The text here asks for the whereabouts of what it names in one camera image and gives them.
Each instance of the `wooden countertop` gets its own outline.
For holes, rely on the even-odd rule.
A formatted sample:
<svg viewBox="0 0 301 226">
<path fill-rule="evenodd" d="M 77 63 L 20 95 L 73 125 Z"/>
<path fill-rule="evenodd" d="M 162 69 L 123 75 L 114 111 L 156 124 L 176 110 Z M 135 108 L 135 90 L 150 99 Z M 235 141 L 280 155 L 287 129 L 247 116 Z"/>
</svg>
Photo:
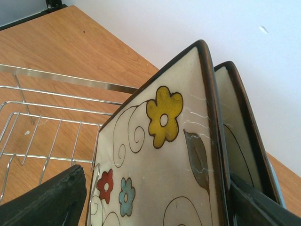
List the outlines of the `wooden countertop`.
<svg viewBox="0 0 301 226">
<path fill-rule="evenodd" d="M 141 86 L 158 71 L 151 63 L 74 6 L 1 31 L 0 64 L 134 87 Z M 128 97 L 127 94 L 116 95 L 112 91 L 100 92 L 99 89 L 95 88 L 86 89 L 77 85 L 52 81 L 45 82 L 43 79 L 25 76 L 19 76 L 19 80 L 21 86 L 26 88 L 38 88 L 97 99 L 109 99 L 111 101 L 124 101 Z M 15 85 L 12 75 L 6 73 L 1 74 L 0 84 Z M 33 95 L 28 92 L 25 92 L 24 95 L 28 102 L 34 103 L 67 105 L 68 107 L 97 109 L 98 111 L 108 112 L 116 110 L 116 107 L 104 104 L 69 99 L 66 101 L 65 97 L 48 97 L 42 94 Z M 0 102 L 2 103 L 6 100 L 20 100 L 19 93 L 15 90 L 0 89 Z M 11 104 L 3 108 L 0 117 L 1 129 L 9 114 L 15 111 L 24 112 L 24 106 Z M 30 111 L 38 115 L 97 123 L 103 123 L 108 118 L 95 114 L 71 113 L 34 106 L 30 107 Z M 40 121 L 38 130 L 40 129 L 41 132 L 37 133 L 30 148 L 30 154 L 48 155 L 57 124 L 58 121 Z M 25 134 L 27 131 L 32 133 L 34 127 L 35 125 L 31 125 L 28 118 L 21 117 L 16 124 L 13 136 L 10 138 L 5 152 L 24 153 L 31 138 L 30 134 Z M 70 158 L 77 131 L 78 125 L 63 122 L 52 156 Z M 82 128 L 78 145 L 76 146 L 75 159 L 91 159 L 96 131 L 97 129 L 91 129 L 89 126 Z M 0 148 L 3 147 L 5 139 L 6 137 L 0 143 Z M 4 155 L 0 159 L 0 188 L 10 157 Z M 287 208 L 301 216 L 301 178 L 275 158 L 269 157 L 278 176 Z M 27 158 L 24 166 L 21 167 L 17 161 L 13 161 L 8 176 L 7 189 L 1 204 L 35 187 L 38 184 L 44 163 L 45 159 Z M 45 171 L 43 181 L 63 171 L 69 167 L 69 164 L 67 161 L 51 160 Z M 89 188 L 91 181 L 90 164 L 81 163 L 81 165 L 84 167 L 87 188 Z M 86 210 L 87 200 L 80 225 L 85 224 Z"/>
</svg>

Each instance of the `metal wire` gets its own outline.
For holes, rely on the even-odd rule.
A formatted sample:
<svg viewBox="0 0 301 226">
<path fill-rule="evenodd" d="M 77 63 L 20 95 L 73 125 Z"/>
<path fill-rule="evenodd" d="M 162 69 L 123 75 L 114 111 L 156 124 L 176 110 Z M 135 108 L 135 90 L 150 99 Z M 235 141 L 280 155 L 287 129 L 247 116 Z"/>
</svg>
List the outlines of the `metal wire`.
<svg viewBox="0 0 301 226">
<path fill-rule="evenodd" d="M 30 69 L 25 69 L 25 68 L 19 68 L 19 67 L 13 67 L 13 66 L 8 66 L 8 65 L 0 65 L 0 72 L 7 72 L 7 73 L 11 73 L 13 74 L 13 77 L 15 79 L 16 82 L 16 86 L 8 86 L 6 84 L 1 84 L 0 85 L 0 89 L 13 89 L 13 90 L 18 90 L 21 96 L 22 101 L 15 101 L 15 100 L 7 100 L 5 102 L 3 102 L 2 104 L 0 104 L 0 113 L 2 112 L 2 109 L 4 108 L 4 106 L 6 105 L 24 105 L 26 108 L 26 112 L 27 113 L 23 113 L 23 112 L 11 112 L 10 115 L 8 116 L 8 119 L 6 121 L 6 123 L 3 126 L 2 132 L 0 133 L 0 143 L 2 142 L 4 135 L 7 133 L 7 130 L 9 128 L 9 125 L 11 124 L 11 121 L 13 120 L 13 123 L 11 125 L 11 128 L 8 132 L 8 135 L 6 137 L 6 140 L 3 144 L 3 147 L 1 149 L 0 152 L 0 159 L 2 156 L 11 156 L 11 158 L 8 161 L 7 167 L 6 167 L 6 172 L 5 172 L 5 176 L 4 176 L 4 181 L 3 181 L 3 185 L 2 185 L 2 191 L 1 191 L 1 196 L 0 196 L 0 203 L 3 200 L 3 197 L 5 195 L 5 190 L 7 188 L 7 180 L 8 180 L 8 175 L 9 175 L 9 170 L 11 169 L 11 163 L 14 159 L 18 160 L 18 163 L 23 166 L 25 164 L 25 161 L 27 158 L 33 158 L 33 159 L 45 159 L 45 163 L 40 175 L 40 179 L 39 179 L 39 185 L 42 183 L 43 178 L 44 178 L 44 174 L 45 171 L 47 169 L 47 166 L 49 164 L 50 160 L 58 160 L 58 161 L 69 161 L 70 162 L 70 166 L 73 165 L 76 162 L 84 162 L 84 163 L 90 163 L 91 167 L 90 170 L 96 170 L 96 174 L 94 174 L 95 176 L 95 180 L 97 181 L 99 178 L 99 174 L 100 174 L 100 164 L 97 164 L 94 166 L 95 164 L 95 155 L 96 155 L 96 150 L 97 150 L 97 141 L 98 141 L 98 135 L 99 135 L 99 129 L 102 127 L 102 124 L 100 123 L 92 123 L 92 122 L 87 122 L 87 121 L 76 121 L 76 120 L 71 120 L 71 119 L 66 119 L 66 118 L 56 118 L 56 117 L 51 117 L 51 116 L 45 116 L 45 115 L 40 115 L 40 114 L 34 114 L 30 112 L 29 107 L 30 106 L 37 106 L 37 107 L 44 107 L 44 108 L 51 108 L 51 109 L 61 109 L 61 110 L 67 110 L 67 111 L 75 111 L 75 112 L 82 112 L 82 113 L 94 113 L 94 114 L 100 114 L 100 115 L 107 115 L 107 116 L 111 116 L 112 113 L 108 113 L 108 112 L 100 112 L 100 111 L 95 111 L 95 110 L 88 110 L 88 109 L 79 109 L 79 108 L 71 108 L 71 107 L 66 107 L 66 106 L 58 106 L 58 105 L 46 105 L 43 103 L 29 103 L 26 101 L 25 96 L 23 94 L 23 92 L 28 92 L 29 94 L 45 94 L 45 95 L 51 95 L 51 96 L 59 96 L 59 97 L 66 97 L 66 98 L 71 98 L 71 99 L 77 99 L 77 100 L 85 100 L 85 101 L 92 101 L 92 102 L 99 102 L 99 103 L 104 103 L 104 104 L 110 104 L 110 105 L 121 105 L 122 103 L 120 102 L 114 102 L 114 101 L 109 101 L 109 100 L 102 100 L 102 99 L 93 99 L 93 98 L 88 98 L 88 97 L 81 97 L 81 96 L 75 96 L 75 95 L 69 95 L 69 94 L 61 94 L 61 93 L 56 93 L 56 92 L 49 92 L 49 91 L 43 91 L 43 90 L 38 90 L 38 89 L 28 89 L 25 87 L 21 87 L 20 82 L 18 80 L 18 75 L 23 74 L 26 76 L 31 76 L 31 77 L 35 77 L 35 78 L 46 78 L 46 79 L 51 79 L 54 81 L 62 81 L 62 82 L 67 82 L 67 83 L 72 83 L 72 84 L 78 84 L 78 85 L 83 85 L 83 86 L 89 86 L 89 87 L 98 87 L 98 88 L 103 88 L 103 89 L 108 89 L 108 90 L 113 90 L 113 91 L 118 91 L 118 92 L 125 92 L 125 93 L 134 93 L 137 88 L 133 88 L 133 87 L 127 87 L 127 86 L 123 86 L 123 85 L 118 85 L 118 84 L 112 84 L 112 83 L 107 83 L 107 82 L 101 82 L 101 81 L 94 81 L 94 80 L 89 80 L 89 79 L 83 79 L 83 78 L 76 78 L 76 77 L 71 77 L 71 76 L 67 76 L 67 75 L 61 75 L 61 74 L 55 74 L 55 73 L 48 73 L 48 72 L 42 72 L 42 71 L 37 71 L 37 70 L 30 70 Z M 36 125 L 34 127 L 34 131 L 32 133 L 31 139 L 29 141 L 29 144 L 26 148 L 25 153 L 9 153 L 6 152 L 6 147 L 7 144 L 9 142 L 9 140 L 13 139 L 12 133 L 16 127 L 17 121 L 19 119 L 19 116 L 26 116 L 29 117 L 31 119 L 31 122 L 33 123 L 33 118 L 37 118 L 36 121 Z M 48 152 L 48 155 L 33 155 L 33 154 L 29 154 L 29 150 L 32 146 L 32 143 L 35 139 L 35 137 L 38 134 L 38 125 L 40 124 L 40 121 L 42 119 L 46 119 L 46 120 L 53 120 L 53 121 L 59 121 L 59 124 L 56 128 L 56 133 L 54 136 L 54 139 L 52 141 L 52 145 L 51 148 Z M 56 140 L 57 137 L 59 136 L 59 130 L 61 128 L 62 122 L 69 122 L 69 123 L 75 123 L 78 124 L 78 131 L 77 131 L 77 135 L 74 141 L 74 146 L 73 146 L 73 151 L 72 154 L 70 156 L 70 158 L 60 158 L 60 157 L 54 157 L 52 156 L 52 152 L 54 147 L 56 146 Z M 89 125 L 89 126 L 93 126 L 93 127 L 97 127 L 96 130 L 96 135 L 95 135 L 95 143 L 94 143 L 94 150 L 93 150 L 93 154 L 91 156 L 90 159 L 75 159 L 75 152 L 76 152 L 76 147 L 78 144 L 78 140 L 79 140 L 79 134 L 81 131 L 81 128 L 83 125 Z M 96 186 L 94 185 L 94 187 L 91 190 L 91 193 L 93 194 L 95 191 Z M 91 201 L 92 201 L 92 196 L 91 199 L 89 201 L 89 213 L 91 211 Z M 88 214 L 88 225 L 90 225 L 90 214 Z"/>
</svg>

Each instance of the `wire dish rack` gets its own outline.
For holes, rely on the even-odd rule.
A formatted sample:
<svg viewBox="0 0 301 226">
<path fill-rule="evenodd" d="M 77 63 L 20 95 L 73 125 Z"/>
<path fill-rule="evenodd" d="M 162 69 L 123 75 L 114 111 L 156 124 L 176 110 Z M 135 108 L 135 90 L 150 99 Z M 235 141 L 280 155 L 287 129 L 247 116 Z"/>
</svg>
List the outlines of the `wire dish rack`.
<svg viewBox="0 0 301 226">
<path fill-rule="evenodd" d="M 0 76 L 0 204 L 75 163 L 89 192 L 99 129 L 137 88 L 8 65 Z"/>
</svg>

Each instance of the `square plate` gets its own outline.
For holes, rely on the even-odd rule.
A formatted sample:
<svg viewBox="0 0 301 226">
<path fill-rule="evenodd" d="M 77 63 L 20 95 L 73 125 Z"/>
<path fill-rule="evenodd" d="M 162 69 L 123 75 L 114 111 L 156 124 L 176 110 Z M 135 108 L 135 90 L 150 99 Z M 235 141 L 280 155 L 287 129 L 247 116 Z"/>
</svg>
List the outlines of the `square plate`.
<svg viewBox="0 0 301 226">
<path fill-rule="evenodd" d="M 229 225 L 225 147 L 214 68 L 199 40 L 102 126 L 88 222 Z"/>
<path fill-rule="evenodd" d="M 228 61 L 214 67 L 231 172 L 284 206 L 238 70 Z"/>
</svg>

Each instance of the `black object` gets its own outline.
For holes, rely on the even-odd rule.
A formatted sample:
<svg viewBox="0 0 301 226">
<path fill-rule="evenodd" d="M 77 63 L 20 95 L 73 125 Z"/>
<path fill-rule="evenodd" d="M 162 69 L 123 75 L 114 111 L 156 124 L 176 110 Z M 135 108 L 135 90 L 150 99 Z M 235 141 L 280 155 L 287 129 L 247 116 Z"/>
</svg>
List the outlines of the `black object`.
<svg viewBox="0 0 301 226">
<path fill-rule="evenodd" d="M 62 5 L 62 0 L 46 0 L 47 7 L 58 7 Z"/>
<path fill-rule="evenodd" d="M 238 218 L 244 226 L 301 226 L 301 218 L 231 173 L 231 197 Z"/>
<path fill-rule="evenodd" d="M 13 27 L 13 26 L 16 26 L 16 25 L 19 25 L 19 24 L 22 24 L 22 23 L 25 23 L 27 21 L 30 21 L 30 20 L 33 20 L 33 19 L 36 19 L 36 18 L 39 18 L 39 17 L 47 15 L 49 13 L 53 13 L 55 11 L 58 11 L 60 9 L 66 8 L 66 7 L 67 7 L 67 5 L 62 4 L 62 5 L 56 6 L 54 8 L 48 8 L 48 9 L 46 9 L 46 10 L 40 12 L 40 13 L 37 13 L 35 15 L 32 15 L 32 16 L 26 17 L 24 19 L 12 22 L 10 24 L 4 25 L 4 26 L 0 27 L 0 31 L 5 30 L 5 29 L 10 28 L 10 27 Z"/>
<path fill-rule="evenodd" d="M 87 196 L 84 170 L 74 165 L 0 206 L 1 226 L 77 226 Z"/>
</svg>

